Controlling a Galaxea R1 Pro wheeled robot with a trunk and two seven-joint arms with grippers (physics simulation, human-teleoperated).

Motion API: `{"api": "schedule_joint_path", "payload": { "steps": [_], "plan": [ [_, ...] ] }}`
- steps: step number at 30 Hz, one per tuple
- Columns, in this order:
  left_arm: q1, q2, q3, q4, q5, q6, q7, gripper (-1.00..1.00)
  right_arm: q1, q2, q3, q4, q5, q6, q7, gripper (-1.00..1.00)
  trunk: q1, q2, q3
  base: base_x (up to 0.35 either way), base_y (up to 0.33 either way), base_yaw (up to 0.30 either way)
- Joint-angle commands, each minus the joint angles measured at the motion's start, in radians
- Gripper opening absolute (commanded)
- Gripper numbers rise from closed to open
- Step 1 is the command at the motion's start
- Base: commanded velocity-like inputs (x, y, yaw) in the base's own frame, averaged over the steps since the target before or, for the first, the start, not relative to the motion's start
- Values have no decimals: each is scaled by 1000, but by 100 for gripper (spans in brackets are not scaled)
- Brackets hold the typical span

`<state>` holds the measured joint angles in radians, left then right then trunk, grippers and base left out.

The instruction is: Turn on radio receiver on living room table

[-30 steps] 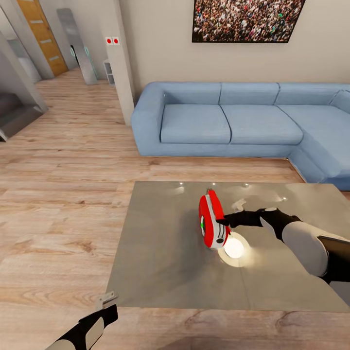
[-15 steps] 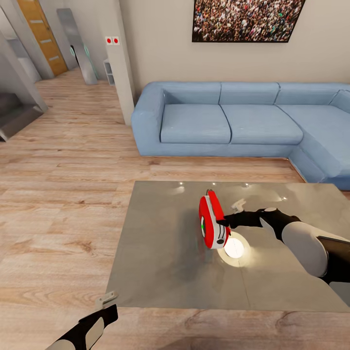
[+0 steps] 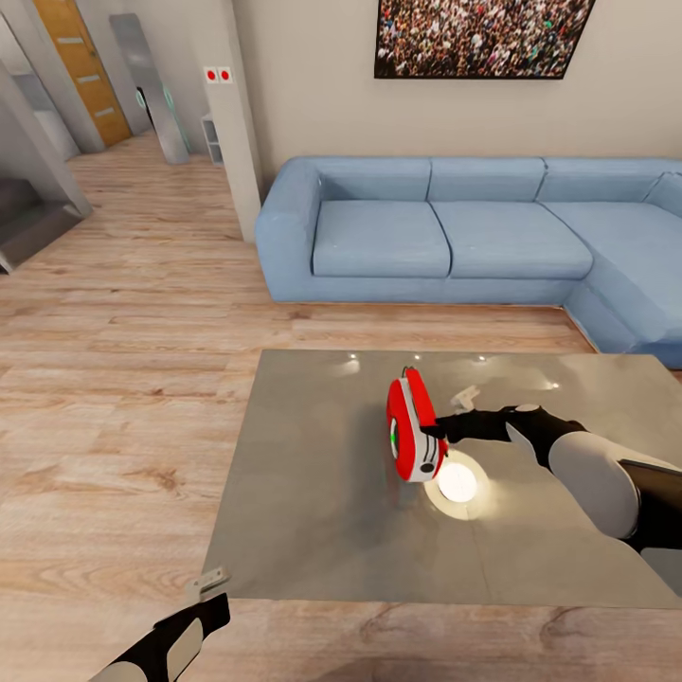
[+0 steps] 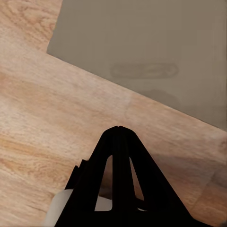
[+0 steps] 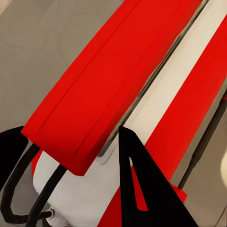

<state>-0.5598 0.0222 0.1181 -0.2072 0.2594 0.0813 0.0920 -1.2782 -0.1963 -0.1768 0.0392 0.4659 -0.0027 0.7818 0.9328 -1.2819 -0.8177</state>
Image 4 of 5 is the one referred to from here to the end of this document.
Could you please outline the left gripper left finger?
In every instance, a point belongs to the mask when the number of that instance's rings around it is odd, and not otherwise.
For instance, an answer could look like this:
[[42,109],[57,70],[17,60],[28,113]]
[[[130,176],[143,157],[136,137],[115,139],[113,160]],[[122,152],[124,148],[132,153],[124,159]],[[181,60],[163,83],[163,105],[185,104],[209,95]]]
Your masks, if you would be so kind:
[[[112,209],[95,211],[106,162],[111,155]],[[55,227],[126,227],[118,126],[103,132]]]

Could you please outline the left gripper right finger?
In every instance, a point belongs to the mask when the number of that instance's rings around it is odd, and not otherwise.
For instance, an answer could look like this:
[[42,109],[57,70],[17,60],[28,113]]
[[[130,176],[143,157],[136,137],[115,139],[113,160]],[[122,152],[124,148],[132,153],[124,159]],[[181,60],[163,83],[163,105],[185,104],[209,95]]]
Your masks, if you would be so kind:
[[[136,133],[119,126],[126,227],[198,227]],[[148,211],[137,208],[130,158]]]

